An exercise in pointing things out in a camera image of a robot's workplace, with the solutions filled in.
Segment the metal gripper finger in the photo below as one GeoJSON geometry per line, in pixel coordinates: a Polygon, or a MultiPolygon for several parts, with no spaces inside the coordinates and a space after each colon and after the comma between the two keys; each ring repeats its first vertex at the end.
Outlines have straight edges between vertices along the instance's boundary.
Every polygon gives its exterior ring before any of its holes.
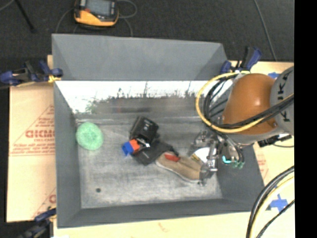
{"type": "Polygon", "coordinates": [[[205,186],[208,179],[218,171],[218,152],[216,146],[205,147],[201,152],[203,164],[200,169],[200,185],[205,186]]]}
{"type": "Polygon", "coordinates": [[[215,138],[209,131],[202,130],[191,143],[188,155],[196,157],[211,157],[215,150],[215,138]]]}

